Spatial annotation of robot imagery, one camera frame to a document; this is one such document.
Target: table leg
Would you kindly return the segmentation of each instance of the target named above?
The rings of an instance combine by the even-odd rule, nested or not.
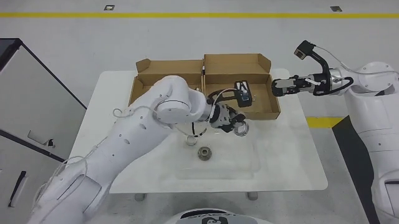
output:
[[[136,200],[136,202],[142,202],[142,201],[144,201],[146,196],[147,196],[146,193],[136,193],[135,200]]]
[[[248,200],[257,200],[257,192],[246,192]]]

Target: metal part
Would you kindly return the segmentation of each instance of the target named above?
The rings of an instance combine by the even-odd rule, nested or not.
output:
[[[249,124],[247,122],[236,123],[234,133],[239,137],[245,137],[249,132]]]
[[[212,151],[209,147],[201,147],[198,150],[198,158],[202,161],[208,161],[212,156]]]
[[[187,136],[186,144],[188,146],[194,146],[194,145],[196,145],[197,141],[198,141],[197,137],[193,137],[192,135],[189,135],[189,136]]]
[[[343,84],[342,84],[343,77],[338,69],[331,69],[330,74],[331,74],[331,78],[332,78],[330,90],[335,90],[335,89],[343,86]]]

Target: black logo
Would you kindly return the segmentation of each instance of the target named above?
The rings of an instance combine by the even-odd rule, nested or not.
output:
[[[201,224],[229,224],[229,222],[225,217],[219,217],[219,219],[215,219],[212,217],[205,217],[202,219]]]

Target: metal ring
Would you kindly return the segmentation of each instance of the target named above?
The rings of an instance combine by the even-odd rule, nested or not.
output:
[[[239,137],[245,137],[249,132],[249,124],[247,122],[243,122],[243,124],[239,127],[234,128],[234,133]]]

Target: white cabinet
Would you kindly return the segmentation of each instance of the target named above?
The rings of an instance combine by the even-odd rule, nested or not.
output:
[[[60,162],[0,136],[0,219],[2,224],[24,224],[32,210],[34,195],[48,181]],[[25,179],[16,183],[21,172]],[[9,206],[12,193],[16,189]]]
[[[37,190],[69,157],[85,111],[21,40],[0,39],[1,224],[27,221]]]
[[[26,47],[19,46],[0,70],[1,130],[67,159],[84,114],[84,106]]]

